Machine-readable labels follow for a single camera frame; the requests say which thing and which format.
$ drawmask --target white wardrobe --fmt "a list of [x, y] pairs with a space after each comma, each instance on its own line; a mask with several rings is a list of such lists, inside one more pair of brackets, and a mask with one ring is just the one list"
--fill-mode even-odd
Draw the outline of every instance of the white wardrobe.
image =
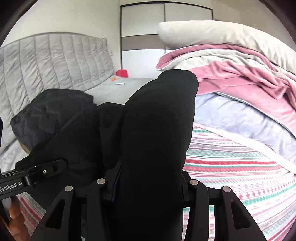
[[122, 69], [132, 78], [157, 78], [159, 58], [171, 51], [157, 36], [158, 24], [187, 20], [213, 20], [212, 9], [171, 2], [121, 6]]

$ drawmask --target silver screw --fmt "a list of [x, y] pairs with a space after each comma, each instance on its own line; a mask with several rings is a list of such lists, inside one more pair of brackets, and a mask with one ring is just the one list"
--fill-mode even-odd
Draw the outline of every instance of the silver screw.
[[97, 180], [98, 184], [104, 184], [106, 182], [106, 180], [104, 178], [100, 178]]
[[70, 192], [70, 191], [72, 191], [73, 190], [73, 187], [72, 186], [66, 186], [65, 187], [65, 191], [66, 192]]
[[230, 192], [230, 191], [231, 191], [231, 188], [228, 187], [228, 186], [224, 186], [224, 187], [223, 187], [223, 191], [224, 191], [224, 192]]
[[191, 184], [191, 185], [197, 185], [197, 184], [198, 184], [198, 181], [195, 180], [195, 179], [191, 179], [191, 180], [190, 180], [190, 184]]

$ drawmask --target quilted headboard cover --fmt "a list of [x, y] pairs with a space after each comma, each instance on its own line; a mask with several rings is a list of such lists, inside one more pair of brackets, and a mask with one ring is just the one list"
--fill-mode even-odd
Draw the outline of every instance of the quilted headboard cover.
[[0, 154], [15, 135], [10, 120], [49, 88], [85, 91], [113, 75], [107, 40], [74, 33], [26, 37], [0, 49]]

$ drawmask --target striped bedding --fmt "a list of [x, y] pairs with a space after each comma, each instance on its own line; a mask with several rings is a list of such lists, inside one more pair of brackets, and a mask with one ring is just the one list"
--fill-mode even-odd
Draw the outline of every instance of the striped bedding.
[[[260, 152], [194, 126], [184, 170], [208, 187], [230, 186], [268, 241], [281, 241], [296, 218], [294, 174]], [[45, 211], [27, 193], [19, 198], [25, 223], [32, 233]], [[183, 239], [188, 215], [189, 208], [185, 208]], [[213, 206], [209, 240], [214, 241]]]

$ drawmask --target white wall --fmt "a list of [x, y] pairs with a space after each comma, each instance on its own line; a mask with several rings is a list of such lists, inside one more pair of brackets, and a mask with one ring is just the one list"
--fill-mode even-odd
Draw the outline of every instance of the white wall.
[[296, 51], [296, 45], [284, 25], [259, 0], [213, 0], [213, 13], [214, 19], [262, 30]]
[[2, 46], [55, 31], [107, 38], [114, 69], [120, 69], [119, 0], [39, 0], [18, 20]]
[[203, 7], [212, 8], [212, 0], [119, 0], [120, 5], [131, 4], [131, 3], [138, 3], [138, 2], [183, 2], [183, 3], [191, 3], [196, 4]]

